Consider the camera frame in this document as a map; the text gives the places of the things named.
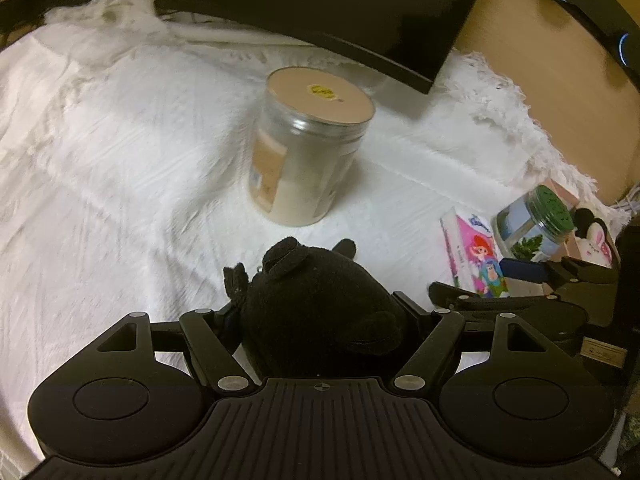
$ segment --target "jar lid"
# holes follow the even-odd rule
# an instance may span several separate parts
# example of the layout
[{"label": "jar lid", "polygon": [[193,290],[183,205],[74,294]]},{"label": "jar lid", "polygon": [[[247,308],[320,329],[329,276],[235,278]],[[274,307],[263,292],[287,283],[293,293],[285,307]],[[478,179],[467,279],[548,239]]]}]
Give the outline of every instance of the jar lid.
[{"label": "jar lid", "polygon": [[558,234],[568,234],[574,230],[571,214],[562,200],[553,191],[542,184],[536,188],[540,209],[544,223]]},{"label": "jar lid", "polygon": [[291,66],[271,73],[269,94],[287,108],[330,124],[362,124],[375,106],[356,85],[316,68]]}]

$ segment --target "beige lid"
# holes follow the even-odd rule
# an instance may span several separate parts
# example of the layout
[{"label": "beige lid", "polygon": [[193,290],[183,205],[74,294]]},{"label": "beige lid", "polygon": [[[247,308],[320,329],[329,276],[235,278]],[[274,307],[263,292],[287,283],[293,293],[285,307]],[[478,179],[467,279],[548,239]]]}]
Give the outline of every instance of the beige lid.
[{"label": "beige lid", "polygon": [[267,88],[279,103],[329,123],[365,123],[375,111],[369,96],[356,85],[315,68],[276,70],[267,79]]}]

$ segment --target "black plush toy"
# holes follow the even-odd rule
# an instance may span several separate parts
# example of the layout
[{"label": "black plush toy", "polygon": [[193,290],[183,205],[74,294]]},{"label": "black plush toy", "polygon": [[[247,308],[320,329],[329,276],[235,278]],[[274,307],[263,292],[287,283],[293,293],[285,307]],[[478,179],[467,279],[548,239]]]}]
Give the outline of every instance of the black plush toy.
[{"label": "black plush toy", "polygon": [[289,237],[262,259],[249,283],[225,267],[225,289],[241,313],[242,344],[260,378],[393,375],[410,354],[405,314],[355,263],[355,244],[332,251]]}]

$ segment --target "red hair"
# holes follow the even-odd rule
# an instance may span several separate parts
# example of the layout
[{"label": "red hair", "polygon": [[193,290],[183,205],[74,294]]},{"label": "red hair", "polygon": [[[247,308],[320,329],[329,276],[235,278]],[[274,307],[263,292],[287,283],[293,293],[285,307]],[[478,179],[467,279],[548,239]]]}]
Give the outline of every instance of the red hair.
[{"label": "red hair", "polygon": [[494,250],[489,245],[489,243],[480,235],[474,236],[474,247],[484,247],[489,253],[489,256],[491,256],[492,258],[494,257]]}]

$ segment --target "jar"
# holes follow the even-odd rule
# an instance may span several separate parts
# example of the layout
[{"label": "jar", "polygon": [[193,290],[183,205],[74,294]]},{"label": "jar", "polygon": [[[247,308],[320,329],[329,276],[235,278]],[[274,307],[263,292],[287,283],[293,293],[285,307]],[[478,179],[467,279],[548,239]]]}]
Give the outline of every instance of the jar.
[{"label": "jar", "polygon": [[537,186],[498,213],[495,238],[504,256],[550,259],[574,230],[569,210],[547,186]]},{"label": "jar", "polygon": [[374,112],[371,99],[341,77],[306,67],[271,73],[249,176],[258,209],[287,226],[324,217]]}]

